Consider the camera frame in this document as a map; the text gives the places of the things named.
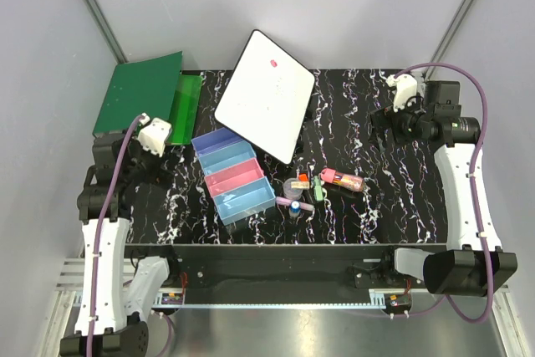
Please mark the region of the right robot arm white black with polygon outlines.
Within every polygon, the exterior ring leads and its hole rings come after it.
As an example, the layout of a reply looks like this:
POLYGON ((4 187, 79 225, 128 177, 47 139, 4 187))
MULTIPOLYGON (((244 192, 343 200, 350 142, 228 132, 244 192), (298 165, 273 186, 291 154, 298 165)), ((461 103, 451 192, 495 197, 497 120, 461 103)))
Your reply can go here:
POLYGON ((476 150, 480 123, 462 116, 456 81, 429 81, 425 95, 409 74, 390 76, 386 83, 395 90, 394 101, 372 113, 370 141, 384 149, 391 134, 395 145, 415 140, 429 145, 443 186, 448 232, 443 252, 396 249, 380 265, 381 280, 394 288, 411 276, 433 294, 488 296, 517 271, 517 257, 504 252, 490 216, 482 153, 476 150))

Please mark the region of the white whiteboard black frame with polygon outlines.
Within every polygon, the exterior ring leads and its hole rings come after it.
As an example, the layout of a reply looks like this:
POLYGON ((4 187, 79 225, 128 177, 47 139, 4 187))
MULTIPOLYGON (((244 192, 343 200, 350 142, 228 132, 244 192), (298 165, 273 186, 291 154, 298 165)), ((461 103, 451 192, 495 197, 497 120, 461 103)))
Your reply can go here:
POLYGON ((314 74, 255 29, 237 61, 214 116, 284 164, 292 161, 315 83, 314 74), (270 61, 278 66, 274 68, 270 61))

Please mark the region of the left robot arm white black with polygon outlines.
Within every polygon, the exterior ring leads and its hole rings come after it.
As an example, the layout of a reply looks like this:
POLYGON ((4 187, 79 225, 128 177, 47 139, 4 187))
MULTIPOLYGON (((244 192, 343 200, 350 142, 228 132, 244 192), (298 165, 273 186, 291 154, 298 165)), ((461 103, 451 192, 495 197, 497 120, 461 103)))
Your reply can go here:
POLYGON ((133 278, 124 277, 130 192, 158 180, 160 159, 121 132, 95 138, 92 154, 94 163, 77 199, 84 239, 82 300, 74 333, 61 339, 59 353, 144 356, 155 298, 181 276, 174 248, 151 246, 140 254, 133 278))

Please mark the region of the pink plastic drawer box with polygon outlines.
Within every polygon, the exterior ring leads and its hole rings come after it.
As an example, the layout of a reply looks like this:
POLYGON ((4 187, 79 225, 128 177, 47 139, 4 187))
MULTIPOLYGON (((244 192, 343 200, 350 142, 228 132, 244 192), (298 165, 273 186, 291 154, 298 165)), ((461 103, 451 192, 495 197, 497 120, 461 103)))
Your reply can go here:
POLYGON ((240 186, 259 180, 264 173, 255 158, 228 167, 205 177, 207 189, 212 198, 240 186))

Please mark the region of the light blue end drawer box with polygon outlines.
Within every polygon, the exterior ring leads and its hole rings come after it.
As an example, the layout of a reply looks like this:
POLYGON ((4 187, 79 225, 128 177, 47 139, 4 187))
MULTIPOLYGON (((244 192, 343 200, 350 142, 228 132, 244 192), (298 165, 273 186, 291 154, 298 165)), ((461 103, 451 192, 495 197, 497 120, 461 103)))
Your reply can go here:
POLYGON ((276 196, 266 177, 215 196, 213 201, 222 224, 228 226, 275 206, 276 196))

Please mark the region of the purple plastic drawer box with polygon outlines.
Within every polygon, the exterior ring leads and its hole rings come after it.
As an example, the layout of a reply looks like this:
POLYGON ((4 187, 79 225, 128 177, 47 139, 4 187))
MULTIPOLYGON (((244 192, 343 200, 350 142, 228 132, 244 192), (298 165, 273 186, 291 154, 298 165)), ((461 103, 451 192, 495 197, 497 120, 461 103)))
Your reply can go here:
POLYGON ((228 128, 211 131, 204 135, 199 135, 191 140, 193 148, 198 156, 208 155, 226 146, 240 142, 242 137, 228 128))

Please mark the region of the pink crayon tube case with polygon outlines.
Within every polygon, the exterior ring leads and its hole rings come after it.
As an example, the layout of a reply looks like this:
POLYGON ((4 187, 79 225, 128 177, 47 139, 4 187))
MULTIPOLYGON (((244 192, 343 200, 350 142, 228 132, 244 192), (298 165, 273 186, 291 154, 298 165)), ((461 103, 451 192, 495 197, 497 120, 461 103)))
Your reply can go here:
POLYGON ((320 173, 320 179, 353 192, 362 192, 364 190, 364 179, 362 177, 342 173, 335 169, 324 168, 320 173))

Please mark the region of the beige eraser block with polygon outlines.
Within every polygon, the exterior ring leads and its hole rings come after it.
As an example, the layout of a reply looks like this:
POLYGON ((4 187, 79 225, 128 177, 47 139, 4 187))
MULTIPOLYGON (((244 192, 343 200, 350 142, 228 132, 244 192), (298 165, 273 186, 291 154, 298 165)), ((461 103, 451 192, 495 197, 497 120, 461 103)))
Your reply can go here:
POLYGON ((292 181, 290 186, 292 189, 307 190, 310 188, 310 183, 308 181, 292 181))

